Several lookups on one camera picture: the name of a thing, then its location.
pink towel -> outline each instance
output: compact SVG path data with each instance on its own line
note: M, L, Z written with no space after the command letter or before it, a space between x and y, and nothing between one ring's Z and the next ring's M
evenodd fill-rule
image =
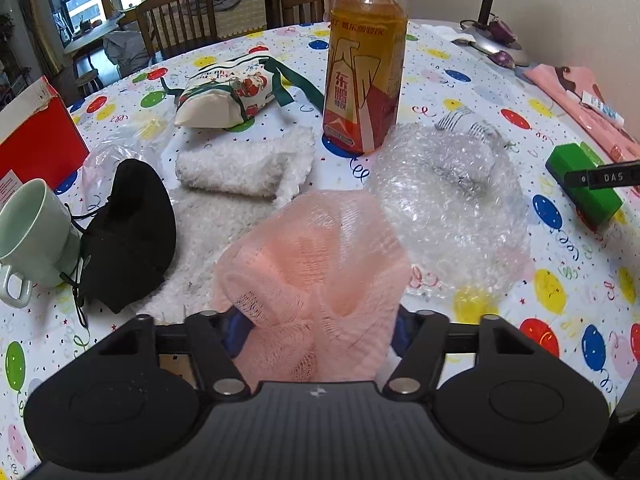
M595 111L576 102L587 91L604 102L593 72L584 67L538 65L526 76L571 115L574 120L609 154L614 162L631 162L640 158L640 145L626 132L618 130Z
M222 255L221 294L255 325L235 364L261 380L372 380L386 358L409 262L367 191L302 194Z

orange drink bottle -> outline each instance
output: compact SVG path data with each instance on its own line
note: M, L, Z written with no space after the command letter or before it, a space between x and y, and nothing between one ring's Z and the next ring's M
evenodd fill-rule
M322 129L350 153L379 148L396 124L406 0L335 0Z

black face mask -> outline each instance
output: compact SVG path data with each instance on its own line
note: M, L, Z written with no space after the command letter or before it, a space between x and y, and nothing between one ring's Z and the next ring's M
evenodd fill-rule
M121 162L107 203L87 216L92 215L89 226L79 228L80 281L64 276L74 286L83 326L85 299L99 300L119 313L164 282L175 253L174 208L160 177L145 162Z

red box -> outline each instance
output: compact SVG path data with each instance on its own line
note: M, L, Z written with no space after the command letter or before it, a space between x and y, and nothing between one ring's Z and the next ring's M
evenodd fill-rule
M0 112L0 177L42 178L56 189L89 154L65 104L39 79Z

green balloon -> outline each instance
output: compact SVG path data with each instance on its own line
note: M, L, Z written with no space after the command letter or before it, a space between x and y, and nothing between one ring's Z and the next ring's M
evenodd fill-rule
M142 98L142 101L140 101L140 106L142 106L143 108L151 108L153 106L156 106L157 104L160 104L165 97L166 94L161 90L157 92L151 92L151 94L147 94Z
M244 132L245 130L248 130L254 124L255 124L255 117L251 117L246 122L242 124L238 124L237 126L233 126L232 128L225 128L225 130L236 134L236 133Z
M24 352L20 343L13 341L6 349L6 358L4 359L4 371L9 381L9 386L16 392L19 392L24 384L24 375L26 366L24 363Z
M146 79L147 75L148 75L147 73L139 74L133 79L133 82L134 83L139 83L141 81L144 81Z

